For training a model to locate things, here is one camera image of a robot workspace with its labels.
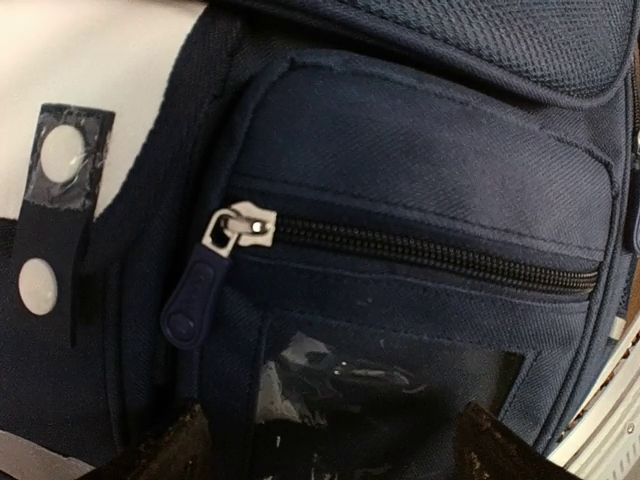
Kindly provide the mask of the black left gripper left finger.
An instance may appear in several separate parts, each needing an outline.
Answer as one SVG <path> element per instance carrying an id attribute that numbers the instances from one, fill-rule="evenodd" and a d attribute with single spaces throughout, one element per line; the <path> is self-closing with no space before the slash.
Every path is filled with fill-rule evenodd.
<path id="1" fill-rule="evenodd" d="M 199 404 L 191 403 L 161 434 L 89 472 L 90 479 L 211 479 L 212 441 Z"/>

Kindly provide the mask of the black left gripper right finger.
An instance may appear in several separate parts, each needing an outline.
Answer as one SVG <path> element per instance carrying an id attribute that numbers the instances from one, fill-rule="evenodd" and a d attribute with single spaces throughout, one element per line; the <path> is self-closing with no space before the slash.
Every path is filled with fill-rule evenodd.
<path id="1" fill-rule="evenodd" d="M 481 405 L 460 413 L 454 436 L 454 479 L 572 480 L 576 475 L 550 462 Z"/>

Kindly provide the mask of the navy blue student backpack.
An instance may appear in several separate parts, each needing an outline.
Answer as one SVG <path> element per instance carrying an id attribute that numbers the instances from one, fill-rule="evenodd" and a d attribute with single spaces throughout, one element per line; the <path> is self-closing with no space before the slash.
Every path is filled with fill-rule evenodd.
<path id="1" fill-rule="evenodd" d="M 1 474 L 546 459 L 639 285 L 635 1 L 5 1 Z"/>

